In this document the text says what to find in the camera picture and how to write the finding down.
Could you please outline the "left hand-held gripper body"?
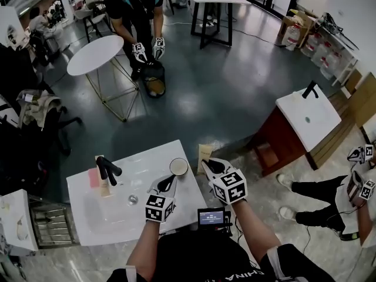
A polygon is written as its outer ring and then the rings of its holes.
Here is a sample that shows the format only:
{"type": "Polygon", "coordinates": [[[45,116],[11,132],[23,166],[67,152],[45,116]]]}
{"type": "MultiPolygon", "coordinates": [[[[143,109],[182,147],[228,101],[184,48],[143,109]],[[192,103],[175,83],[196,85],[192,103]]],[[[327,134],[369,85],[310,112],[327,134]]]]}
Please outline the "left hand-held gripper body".
{"type": "Polygon", "coordinates": [[[164,223],[173,213],[176,199],[166,197],[164,193],[150,192],[145,205],[146,220],[164,223]]]}

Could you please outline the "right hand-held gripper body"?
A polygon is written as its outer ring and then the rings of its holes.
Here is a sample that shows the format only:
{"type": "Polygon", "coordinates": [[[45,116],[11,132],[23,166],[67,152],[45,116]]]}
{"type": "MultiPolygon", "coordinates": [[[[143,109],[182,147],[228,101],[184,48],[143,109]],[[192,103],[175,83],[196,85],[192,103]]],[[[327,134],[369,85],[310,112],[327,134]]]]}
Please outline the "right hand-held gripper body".
{"type": "Polygon", "coordinates": [[[210,181],[209,186],[213,189],[214,195],[226,205],[248,196],[247,181],[240,169],[210,181]]]}

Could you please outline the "blue cup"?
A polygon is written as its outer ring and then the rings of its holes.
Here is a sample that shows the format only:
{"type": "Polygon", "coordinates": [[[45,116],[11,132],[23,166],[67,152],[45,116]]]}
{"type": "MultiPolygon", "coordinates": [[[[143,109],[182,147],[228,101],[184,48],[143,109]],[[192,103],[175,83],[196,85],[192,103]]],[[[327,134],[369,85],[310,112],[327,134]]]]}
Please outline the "blue cup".
{"type": "Polygon", "coordinates": [[[188,163],[183,158],[175,158],[170,162],[170,171],[175,176],[183,176],[188,171],[188,163]]]}

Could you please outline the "person's left forearm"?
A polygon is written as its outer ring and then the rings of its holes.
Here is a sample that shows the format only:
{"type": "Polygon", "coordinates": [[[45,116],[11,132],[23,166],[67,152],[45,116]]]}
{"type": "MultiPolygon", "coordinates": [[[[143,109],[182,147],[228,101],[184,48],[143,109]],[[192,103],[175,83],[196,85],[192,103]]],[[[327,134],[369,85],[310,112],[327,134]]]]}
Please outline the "person's left forearm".
{"type": "Polygon", "coordinates": [[[128,261],[146,281],[151,281],[156,269],[160,223],[147,220],[128,261]]]}

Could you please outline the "person's right forearm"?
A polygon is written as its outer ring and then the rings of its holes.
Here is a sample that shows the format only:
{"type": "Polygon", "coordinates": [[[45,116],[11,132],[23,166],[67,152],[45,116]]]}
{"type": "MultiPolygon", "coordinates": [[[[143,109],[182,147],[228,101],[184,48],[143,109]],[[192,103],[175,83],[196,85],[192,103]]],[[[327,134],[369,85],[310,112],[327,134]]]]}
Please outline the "person's right forearm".
{"type": "Polygon", "coordinates": [[[280,246],[281,242],[245,200],[239,200],[231,206],[244,233],[250,253],[260,265],[268,250],[280,246]]]}

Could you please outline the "black faucet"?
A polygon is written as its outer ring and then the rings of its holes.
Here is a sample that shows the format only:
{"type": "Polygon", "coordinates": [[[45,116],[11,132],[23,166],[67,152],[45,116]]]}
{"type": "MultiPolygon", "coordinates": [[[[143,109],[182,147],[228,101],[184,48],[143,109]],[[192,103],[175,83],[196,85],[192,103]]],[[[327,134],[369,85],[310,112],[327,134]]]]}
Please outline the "black faucet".
{"type": "Polygon", "coordinates": [[[117,181],[114,178],[114,176],[119,177],[122,174],[122,169],[114,165],[112,162],[110,162],[103,156],[98,156],[96,158],[96,165],[99,169],[100,178],[102,180],[109,179],[111,185],[116,186],[117,181]]]}
{"type": "Polygon", "coordinates": [[[316,86],[316,85],[317,85],[317,83],[316,83],[314,80],[312,80],[312,81],[310,82],[310,84],[308,85],[308,87],[307,87],[307,88],[305,89],[305,91],[303,92],[302,97],[303,97],[304,99],[307,99],[308,95],[309,95],[310,93],[313,93],[314,96],[315,96],[315,98],[318,99],[319,95],[318,95],[317,91],[315,90],[315,86],[316,86]]]}

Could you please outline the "beige bottle near faucet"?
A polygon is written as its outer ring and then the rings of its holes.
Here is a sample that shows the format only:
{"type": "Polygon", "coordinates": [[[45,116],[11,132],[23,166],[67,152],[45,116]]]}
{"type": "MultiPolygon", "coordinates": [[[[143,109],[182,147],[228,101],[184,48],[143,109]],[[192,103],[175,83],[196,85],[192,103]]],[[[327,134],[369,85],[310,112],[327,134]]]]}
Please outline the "beige bottle near faucet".
{"type": "Polygon", "coordinates": [[[100,196],[108,197],[110,196],[108,173],[106,166],[103,164],[103,155],[95,156],[95,161],[98,173],[100,196]]]}

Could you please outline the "tan round box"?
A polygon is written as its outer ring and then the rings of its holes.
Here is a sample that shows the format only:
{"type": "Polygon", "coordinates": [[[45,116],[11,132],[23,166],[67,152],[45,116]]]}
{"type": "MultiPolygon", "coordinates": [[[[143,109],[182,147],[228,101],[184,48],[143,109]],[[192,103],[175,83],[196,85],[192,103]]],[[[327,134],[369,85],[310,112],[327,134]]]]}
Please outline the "tan round box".
{"type": "Polygon", "coordinates": [[[146,81],[146,89],[151,97],[162,96],[165,93],[165,84],[157,78],[150,78],[146,81]]]}

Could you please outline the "wooden slatted board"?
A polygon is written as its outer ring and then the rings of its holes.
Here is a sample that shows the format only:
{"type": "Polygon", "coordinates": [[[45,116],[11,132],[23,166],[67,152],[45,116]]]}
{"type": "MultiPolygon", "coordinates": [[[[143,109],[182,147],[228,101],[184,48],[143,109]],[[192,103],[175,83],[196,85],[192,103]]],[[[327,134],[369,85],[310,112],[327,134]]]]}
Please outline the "wooden slatted board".
{"type": "Polygon", "coordinates": [[[352,113],[347,109],[340,114],[341,122],[305,156],[313,170],[319,169],[342,144],[355,125],[352,113]]]}

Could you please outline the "black office chair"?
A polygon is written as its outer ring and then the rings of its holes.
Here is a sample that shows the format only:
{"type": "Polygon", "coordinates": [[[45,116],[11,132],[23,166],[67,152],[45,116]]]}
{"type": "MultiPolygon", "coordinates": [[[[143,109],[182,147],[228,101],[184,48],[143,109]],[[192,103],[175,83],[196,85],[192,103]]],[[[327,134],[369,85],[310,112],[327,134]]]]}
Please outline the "black office chair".
{"type": "Polygon", "coordinates": [[[81,125],[81,118],[73,117],[69,120],[61,120],[61,116],[66,114],[68,111],[62,104],[60,111],[52,109],[48,112],[43,129],[39,128],[35,121],[31,122],[29,125],[23,125],[22,128],[19,128],[18,120],[20,111],[21,107],[16,99],[13,103],[11,103],[0,94],[0,123],[8,123],[20,134],[21,137],[23,137],[23,140],[29,144],[36,144],[38,149],[47,150],[52,146],[52,144],[56,144],[63,155],[70,155],[71,148],[68,144],[64,145],[62,143],[59,137],[59,131],[74,122],[81,125]]]}

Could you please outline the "beige jacket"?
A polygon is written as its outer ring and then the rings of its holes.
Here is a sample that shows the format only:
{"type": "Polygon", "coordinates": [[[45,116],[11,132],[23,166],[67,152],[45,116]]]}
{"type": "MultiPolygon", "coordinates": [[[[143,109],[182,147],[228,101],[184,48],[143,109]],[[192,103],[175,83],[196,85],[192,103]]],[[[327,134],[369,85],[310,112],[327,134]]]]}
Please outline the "beige jacket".
{"type": "Polygon", "coordinates": [[[18,127],[29,125],[35,121],[39,128],[43,129],[48,112],[52,109],[60,111],[62,100],[47,90],[25,89],[22,90],[16,99],[21,107],[18,127]]]}

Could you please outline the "clear plastic water jug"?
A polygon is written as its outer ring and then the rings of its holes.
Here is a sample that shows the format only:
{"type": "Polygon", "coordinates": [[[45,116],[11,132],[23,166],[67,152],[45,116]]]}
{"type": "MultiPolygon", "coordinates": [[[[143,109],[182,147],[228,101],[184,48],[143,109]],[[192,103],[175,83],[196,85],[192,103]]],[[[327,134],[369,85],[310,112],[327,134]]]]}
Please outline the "clear plastic water jug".
{"type": "Polygon", "coordinates": [[[334,76],[340,60],[341,55],[334,51],[330,52],[325,58],[322,58],[320,72],[327,80],[330,80],[334,76]]]}
{"type": "Polygon", "coordinates": [[[315,51],[320,44],[321,35],[318,33],[314,33],[312,35],[309,35],[305,44],[302,46],[300,51],[307,57],[311,58],[315,51]]]}
{"type": "Polygon", "coordinates": [[[300,38],[300,25],[294,24],[286,29],[283,36],[282,45],[289,51],[293,51],[296,48],[298,40],[300,38]]]}
{"type": "Polygon", "coordinates": [[[311,58],[311,61],[318,67],[322,65],[322,62],[325,60],[326,56],[330,52],[331,44],[328,41],[325,41],[317,46],[314,55],[311,58]]]}

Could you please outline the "white counter steel rack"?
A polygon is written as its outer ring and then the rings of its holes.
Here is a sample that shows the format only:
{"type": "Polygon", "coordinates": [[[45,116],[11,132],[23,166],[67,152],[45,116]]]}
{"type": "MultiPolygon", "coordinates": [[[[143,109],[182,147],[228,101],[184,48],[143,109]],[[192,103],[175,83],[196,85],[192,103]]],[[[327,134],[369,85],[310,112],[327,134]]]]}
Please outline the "white counter steel rack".
{"type": "Polygon", "coordinates": [[[28,194],[26,190],[0,196],[0,253],[30,256],[39,250],[79,245],[71,207],[28,194]],[[21,216],[29,236],[20,241],[16,224],[21,216]]]}

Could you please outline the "flat cardboard sheet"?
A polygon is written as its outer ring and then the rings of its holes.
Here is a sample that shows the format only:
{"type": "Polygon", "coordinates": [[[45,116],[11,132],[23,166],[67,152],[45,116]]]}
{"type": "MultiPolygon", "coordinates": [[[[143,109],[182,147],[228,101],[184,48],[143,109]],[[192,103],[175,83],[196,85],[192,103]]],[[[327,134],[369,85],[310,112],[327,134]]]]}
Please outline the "flat cardboard sheet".
{"type": "Polygon", "coordinates": [[[369,72],[366,76],[354,69],[344,89],[350,95],[350,110],[358,127],[364,126],[376,114],[376,77],[369,72]]]}

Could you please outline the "white metal shelf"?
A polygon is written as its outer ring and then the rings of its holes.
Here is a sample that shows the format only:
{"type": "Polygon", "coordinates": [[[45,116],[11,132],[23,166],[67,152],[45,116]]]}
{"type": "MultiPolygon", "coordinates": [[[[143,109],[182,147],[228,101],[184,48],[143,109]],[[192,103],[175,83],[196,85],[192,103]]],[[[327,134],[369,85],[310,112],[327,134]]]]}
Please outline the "white metal shelf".
{"type": "Polygon", "coordinates": [[[336,84],[342,86],[360,60],[357,55],[358,48],[341,32],[332,33],[328,28],[323,26],[320,26],[318,31],[325,41],[331,44],[330,52],[338,52],[341,55],[340,64],[330,81],[332,86],[336,84]]]}

